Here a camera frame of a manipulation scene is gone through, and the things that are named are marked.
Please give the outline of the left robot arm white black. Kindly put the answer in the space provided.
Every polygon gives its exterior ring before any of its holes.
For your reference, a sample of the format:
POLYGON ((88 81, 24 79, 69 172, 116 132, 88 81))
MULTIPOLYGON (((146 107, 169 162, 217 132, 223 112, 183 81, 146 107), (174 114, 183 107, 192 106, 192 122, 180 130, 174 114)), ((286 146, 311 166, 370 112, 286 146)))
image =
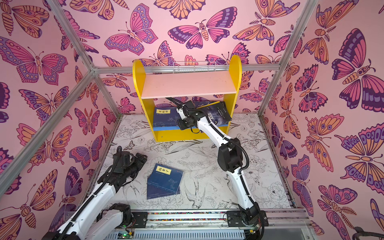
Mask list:
POLYGON ((47 232, 44 240, 103 240, 117 227, 130 228, 134 217, 130 205, 108 202, 124 186, 137 177, 148 161, 148 156, 117 148, 113 164, 99 178, 95 189, 76 212, 54 232, 47 232))

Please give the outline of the navy book yellow label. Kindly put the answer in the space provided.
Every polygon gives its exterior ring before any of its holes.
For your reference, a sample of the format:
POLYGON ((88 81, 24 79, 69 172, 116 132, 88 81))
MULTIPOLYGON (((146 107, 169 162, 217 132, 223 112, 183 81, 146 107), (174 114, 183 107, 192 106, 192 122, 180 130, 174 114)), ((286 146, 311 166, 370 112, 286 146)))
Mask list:
POLYGON ((176 107, 155 108, 153 129, 154 131, 167 131, 180 129, 178 121, 181 119, 176 107))

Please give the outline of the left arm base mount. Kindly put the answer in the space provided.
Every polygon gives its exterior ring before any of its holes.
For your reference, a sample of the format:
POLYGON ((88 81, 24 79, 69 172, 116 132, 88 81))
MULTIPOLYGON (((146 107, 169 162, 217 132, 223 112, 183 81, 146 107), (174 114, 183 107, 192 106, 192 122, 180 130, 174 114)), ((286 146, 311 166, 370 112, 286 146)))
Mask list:
POLYGON ((127 219, 116 225, 115 229, 144 229, 148 222, 148 212, 133 212, 127 219))

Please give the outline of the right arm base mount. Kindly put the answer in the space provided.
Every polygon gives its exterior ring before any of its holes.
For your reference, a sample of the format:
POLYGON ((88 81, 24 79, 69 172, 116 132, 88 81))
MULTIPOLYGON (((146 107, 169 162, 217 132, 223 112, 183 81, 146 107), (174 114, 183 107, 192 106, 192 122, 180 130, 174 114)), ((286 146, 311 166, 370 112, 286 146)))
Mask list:
POLYGON ((227 211, 227 223, 229 227, 268 227, 268 217, 265 211, 260 211, 255 217, 249 217, 242 211, 227 211))

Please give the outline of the black wolf eye book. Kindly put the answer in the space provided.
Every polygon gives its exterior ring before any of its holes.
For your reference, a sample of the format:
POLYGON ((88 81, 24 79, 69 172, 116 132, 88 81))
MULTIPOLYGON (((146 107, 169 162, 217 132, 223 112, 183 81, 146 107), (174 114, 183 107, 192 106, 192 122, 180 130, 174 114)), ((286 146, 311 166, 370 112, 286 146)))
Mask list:
POLYGON ((225 102, 201 101, 195 102, 195 106, 207 113, 210 120, 218 127, 227 126, 232 120, 225 102))

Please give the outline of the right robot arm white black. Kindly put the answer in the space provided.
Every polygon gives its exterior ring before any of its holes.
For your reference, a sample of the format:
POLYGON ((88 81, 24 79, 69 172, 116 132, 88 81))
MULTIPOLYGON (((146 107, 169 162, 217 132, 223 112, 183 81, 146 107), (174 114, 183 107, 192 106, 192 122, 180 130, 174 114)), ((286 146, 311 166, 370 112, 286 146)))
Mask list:
POLYGON ((192 101, 186 103, 175 98, 167 98, 177 106, 181 119, 178 125, 181 130, 196 127, 206 134, 218 148, 218 164, 226 172, 233 184, 238 198, 238 206, 242 221, 246 226, 258 227, 263 230, 267 226, 267 217, 252 196, 246 181, 244 170, 250 165, 250 158, 237 138, 225 134, 209 117, 209 112, 204 107, 196 108, 192 101))

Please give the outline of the navy book underneath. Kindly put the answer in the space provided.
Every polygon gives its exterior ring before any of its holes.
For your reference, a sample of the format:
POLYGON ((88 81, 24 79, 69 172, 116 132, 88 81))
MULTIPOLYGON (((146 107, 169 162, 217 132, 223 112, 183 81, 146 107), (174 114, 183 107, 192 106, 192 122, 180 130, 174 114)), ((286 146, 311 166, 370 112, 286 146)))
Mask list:
POLYGON ((156 164, 147 183, 158 189, 174 193, 180 189, 184 172, 161 164, 156 164))

